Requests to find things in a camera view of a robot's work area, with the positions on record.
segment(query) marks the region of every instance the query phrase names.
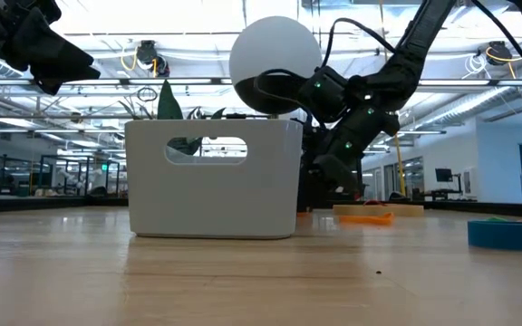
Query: fluorescent light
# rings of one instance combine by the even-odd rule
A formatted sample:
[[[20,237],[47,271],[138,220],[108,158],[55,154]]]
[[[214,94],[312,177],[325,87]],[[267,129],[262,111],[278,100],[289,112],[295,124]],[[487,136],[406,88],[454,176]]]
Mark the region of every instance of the fluorescent light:
[[[425,80],[420,81],[420,86],[487,86],[490,81],[462,81],[462,80]]]
[[[373,177],[372,173],[362,173],[362,177]]]
[[[210,78],[206,79],[169,79],[170,84],[210,84],[212,81]]]
[[[88,80],[88,81],[70,81],[66,82],[66,85],[120,85],[119,80],[114,79],[99,79],[99,80]]]
[[[27,133],[29,130],[25,129],[0,129],[0,133]]]
[[[31,84],[32,81],[26,79],[0,79],[0,86],[25,86]]]
[[[390,153],[388,150],[365,150],[363,154],[387,154]]]
[[[24,128],[31,128],[31,127],[37,127],[36,124],[23,120],[23,119],[11,119],[11,118],[0,118],[0,122],[10,124],[12,126],[16,127],[24,127]]]
[[[34,132],[37,133],[78,133],[79,130],[75,129],[38,129]]]
[[[398,132],[398,138],[402,138],[402,137],[404,137],[404,136],[405,136],[405,135],[404,135],[403,133]],[[385,139],[385,140],[379,142],[378,144],[383,144],[383,143],[386,143],[386,142],[391,141],[391,140],[394,140],[394,137],[389,137],[389,138],[387,138],[387,139]]]
[[[446,133],[446,130],[437,130],[437,131],[411,130],[411,131],[398,131],[398,133],[404,134],[404,135],[443,135]]]
[[[128,77],[128,78],[131,77],[131,76],[130,76],[127,72],[125,72],[125,71],[117,71],[117,73],[118,73],[118,74],[121,74],[121,75],[124,75],[124,76],[126,76],[126,77]]]
[[[124,153],[126,149],[81,149],[82,152]]]
[[[65,139],[63,139],[61,137],[57,137],[55,135],[48,134],[48,133],[43,133],[42,136],[49,138],[49,139],[57,140],[57,141],[65,141]]]
[[[88,140],[72,140],[72,143],[74,143],[76,145],[84,146],[84,147],[93,147],[93,148],[101,146],[98,143],[95,143],[93,141],[88,141]]]
[[[169,84],[171,85],[210,85],[213,81],[210,78],[202,79],[173,79],[168,78]],[[162,85],[164,79],[159,78],[144,78],[144,79],[131,79],[128,80],[130,85]]]
[[[124,132],[124,129],[84,129],[85,133],[119,133]]]
[[[499,81],[497,86],[522,86],[522,81],[521,80]]]

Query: table surface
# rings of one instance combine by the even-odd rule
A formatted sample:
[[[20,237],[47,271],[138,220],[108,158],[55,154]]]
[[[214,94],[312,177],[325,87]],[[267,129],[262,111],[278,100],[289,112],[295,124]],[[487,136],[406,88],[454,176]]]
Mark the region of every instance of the table surface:
[[[126,208],[0,213],[0,325],[522,325],[522,253],[467,245],[486,217],[322,212],[235,241],[137,238]]]

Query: white ball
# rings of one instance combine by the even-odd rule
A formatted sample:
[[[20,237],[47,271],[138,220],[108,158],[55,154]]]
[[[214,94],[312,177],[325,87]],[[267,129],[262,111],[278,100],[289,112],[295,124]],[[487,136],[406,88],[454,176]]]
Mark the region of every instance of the white ball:
[[[284,114],[299,106],[271,99],[253,87],[255,77],[270,69],[286,69],[310,78],[322,63],[314,35],[291,18],[272,16],[249,25],[235,41],[229,59],[231,80],[237,95],[254,110]],[[277,74],[263,78],[259,87],[269,93],[292,98],[302,82]]]

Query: blue tape roll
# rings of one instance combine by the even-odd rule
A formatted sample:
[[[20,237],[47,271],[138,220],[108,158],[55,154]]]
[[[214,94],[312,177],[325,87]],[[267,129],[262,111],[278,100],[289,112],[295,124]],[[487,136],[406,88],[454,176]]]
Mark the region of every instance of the blue tape roll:
[[[522,250],[522,222],[469,221],[469,245]]]

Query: white storage bin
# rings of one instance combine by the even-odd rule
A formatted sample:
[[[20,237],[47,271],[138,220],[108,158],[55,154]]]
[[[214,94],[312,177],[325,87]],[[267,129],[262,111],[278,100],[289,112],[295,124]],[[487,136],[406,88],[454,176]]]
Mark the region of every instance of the white storage bin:
[[[176,137],[236,137],[246,158],[199,158]],[[137,235],[283,238],[295,231],[302,125],[288,120],[126,124],[130,230]]]

